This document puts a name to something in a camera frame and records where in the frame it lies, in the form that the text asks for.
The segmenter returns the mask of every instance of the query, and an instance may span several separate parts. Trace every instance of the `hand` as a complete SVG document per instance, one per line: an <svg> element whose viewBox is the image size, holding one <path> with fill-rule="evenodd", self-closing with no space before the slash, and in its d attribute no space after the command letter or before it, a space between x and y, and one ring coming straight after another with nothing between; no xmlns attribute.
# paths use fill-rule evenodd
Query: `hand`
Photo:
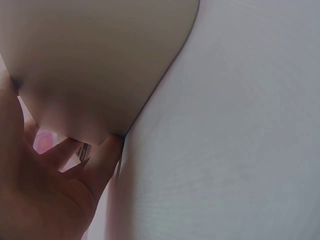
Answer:
<svg viewBox="0 0 320 240"><path fill-rule="evenodd" d="M0 72L0 240L80 240L122 152L110 136L88 162L60 172L81 143L66 139L44 154L38 131L24 124L17 93Z"/></svg>

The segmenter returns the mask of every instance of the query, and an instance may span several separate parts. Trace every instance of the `white curved surface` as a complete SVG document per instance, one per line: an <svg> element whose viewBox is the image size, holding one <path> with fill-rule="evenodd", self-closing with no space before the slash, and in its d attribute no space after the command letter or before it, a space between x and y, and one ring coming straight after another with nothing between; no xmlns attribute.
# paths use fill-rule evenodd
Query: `white curved surface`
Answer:
<svg viewBox="0 0 320 240"><path fill-rule="evenodd" d="M126 138L105 239L320 239L319 12L201 1Z"/></svg>
<svg viewBox="0 0 320 240"><path fill-rule="evenodd" d="M0 51L39 125L125 135L183 47L199 0L0 0Z"/></svg>

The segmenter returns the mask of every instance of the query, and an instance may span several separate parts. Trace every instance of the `wall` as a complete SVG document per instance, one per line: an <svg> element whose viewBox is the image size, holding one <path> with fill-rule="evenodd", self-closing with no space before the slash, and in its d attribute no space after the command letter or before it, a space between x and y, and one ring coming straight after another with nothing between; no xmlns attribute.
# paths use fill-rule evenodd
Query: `wall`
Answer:
<svg viewBox="0 0 320 240"><path fill-rule="evenodd" d="M319 12L202 0L126 138L105 239L320 238Z"/></svg>

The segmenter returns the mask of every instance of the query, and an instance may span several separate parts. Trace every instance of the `finger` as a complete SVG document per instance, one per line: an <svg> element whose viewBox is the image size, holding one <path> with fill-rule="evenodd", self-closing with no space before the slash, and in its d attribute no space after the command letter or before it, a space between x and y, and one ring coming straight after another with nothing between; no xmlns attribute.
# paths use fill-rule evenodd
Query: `finger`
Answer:
<svg viewBox="0 0 320 240"><path fill-rule="evenodd" d="M67 171L65 171L63 174L67 179L78 179L81 176L81 173L85 167L85 165L87 164L87 162L89 161L89 158L80 162L78 165L68 169Z"/></svg>
<svg viewBox="0 0 320 240"><path fill-rule="evenodd" d="M81 142L67 138L41 155L41 160L60 170L81 146Z"/></svg>
<svg viewBox="0 0 320 240"><path fill-rule="evenodd" d="M32 118L24 123L24 138L31 146L34 145L38 131L39 126Z"/></svg>
<svg viewBox="0 0 320 240"><path fill-rule="evenodd" d="M102 143L85 165L79 180L92 193L96 203L114 174L122 153L123 141L111 135Z"/></svg>
<svg viewBox="0 0 320 240"><path fill-rule="evenodd" d="M8 72L0 71L0 188L17 180L24 116Z"/></svg>

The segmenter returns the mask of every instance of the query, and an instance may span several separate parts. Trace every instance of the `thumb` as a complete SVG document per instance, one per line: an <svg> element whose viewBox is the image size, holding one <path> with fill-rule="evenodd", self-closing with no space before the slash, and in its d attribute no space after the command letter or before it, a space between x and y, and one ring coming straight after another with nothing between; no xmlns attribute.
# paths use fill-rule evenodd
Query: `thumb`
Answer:
<svg viewBox="0 0 320 240"><path fill-rule="evenodd" d="M99 201L114 174L122 149L123 140L115 135L109 136L92 155L82 171L79 180L92 193L96 202Z"/></svg>

